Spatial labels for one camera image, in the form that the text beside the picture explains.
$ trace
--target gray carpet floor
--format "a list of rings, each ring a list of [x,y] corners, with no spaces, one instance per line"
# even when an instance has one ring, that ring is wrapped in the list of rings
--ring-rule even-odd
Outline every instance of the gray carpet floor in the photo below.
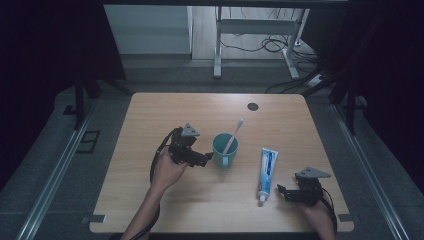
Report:
[[[134,92],[223,92],[264,93],[277,83],[289,81],[287,69],[274,62],[223,63],[222,78],[213,78],[210,61],[157,60],[124,61],[127,81],[118,81]],[[84,217],[92,214],[131,97],[99,81],[101,97],[87,131],[99,131],[91,154],[76,153],[66,171],[35,239],[110,239],[115,234],[90,232]],[[349,233],[339,239],[395,239],[369,183],[364,177],[354,151],[338,122],[327,95],[331,86],[308,97],[307,103],[335,171],[336,177],[355,221]],[[75,116],[63,115],[67,105],[74,105],[74,91],[60,93],[55,110],[25,160],[0,193],[0,239],[15,239],[48,177],[61,157],[73,133]],[[377,178],[395,207],[409,239],[424,239],[424,197],[389,149],[376,136],[361,111],[355,115],[357,139]],[[152,235],[152,239],[315,239],[315,235]]]

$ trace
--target forearm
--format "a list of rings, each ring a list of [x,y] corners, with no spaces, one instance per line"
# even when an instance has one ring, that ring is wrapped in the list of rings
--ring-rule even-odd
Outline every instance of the forearm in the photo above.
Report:
[[[164,189],[158,187],[149,188],[143,203],[134,215],[121,239],[131,239],[152,221],[164,192]],[[148,239],[148,234],[143,236],[141,239]]]

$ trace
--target cup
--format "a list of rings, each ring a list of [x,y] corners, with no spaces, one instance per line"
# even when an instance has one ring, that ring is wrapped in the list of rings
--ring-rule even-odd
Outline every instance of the cup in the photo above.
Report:
[[[232,135],[229,133],[220,133],[216,135],[212,141],[212,148],[214,152],[215,162],[219,167],[223,169],[228,169],[231,166],[231,164],[234,161],[234,158],[236,157],[236,153],[238,149],[237,138],[234,138],[227,153],[222,154],[231,136]]]

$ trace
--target white toothbrush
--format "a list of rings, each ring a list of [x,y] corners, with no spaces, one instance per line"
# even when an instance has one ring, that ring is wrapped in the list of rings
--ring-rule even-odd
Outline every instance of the white toothbrush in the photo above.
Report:
[[[240,120],[239,120],[239,122],[237,123],[237,129],[236,129],[236,132],[233,134],[233,136],[231,136],[231,138],[230,138],[230,140],[228,141],[227,146],[225,146],[225,149],[224,149],[224,151],[222,152],[222,154],[227,154],[228,149],[230,148],[231,144],[233,143],[234,138],[236,138],[236,134],[237,134],[237,132],[238,132],[239,128],[241,127],[241,125],[243,125],[243,122],[244,122],[244,120],[243,120],[243,119],[240,119]]]

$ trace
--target toothpaste cap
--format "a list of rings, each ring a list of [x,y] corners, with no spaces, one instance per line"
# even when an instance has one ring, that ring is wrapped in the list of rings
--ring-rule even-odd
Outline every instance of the toothpaste cap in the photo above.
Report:
[[[259,201],[260,201],[261,203],[264,203],[264,202],[266,201],[265,196],[264,196],[264,195],[260,196],[260,197],[259,197]]]

